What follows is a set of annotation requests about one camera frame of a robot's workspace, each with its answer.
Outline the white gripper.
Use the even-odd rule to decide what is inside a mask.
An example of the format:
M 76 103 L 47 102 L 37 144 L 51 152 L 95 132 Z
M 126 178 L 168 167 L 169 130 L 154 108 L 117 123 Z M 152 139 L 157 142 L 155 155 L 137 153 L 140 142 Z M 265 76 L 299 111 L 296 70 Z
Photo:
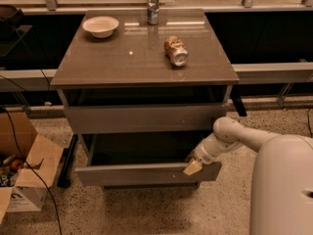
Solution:
M 183 172 L 191 176 L 201 171 L 202 165 L 210 165 L 214 161 L 215 158 L 206 150 L 204 143 L 200 142 L 194 149 L 194 159 L 190 159 Z

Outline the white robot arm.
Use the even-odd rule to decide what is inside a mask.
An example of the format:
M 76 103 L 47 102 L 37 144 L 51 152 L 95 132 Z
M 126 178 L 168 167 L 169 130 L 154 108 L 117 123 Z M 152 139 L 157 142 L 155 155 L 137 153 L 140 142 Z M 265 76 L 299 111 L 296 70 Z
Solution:
M 194 148 L 193 175 L 244 145 L 257 153 L 251 182 L 249 235 L 313 235 L 313 139 L 241 125 L 230 117 Z

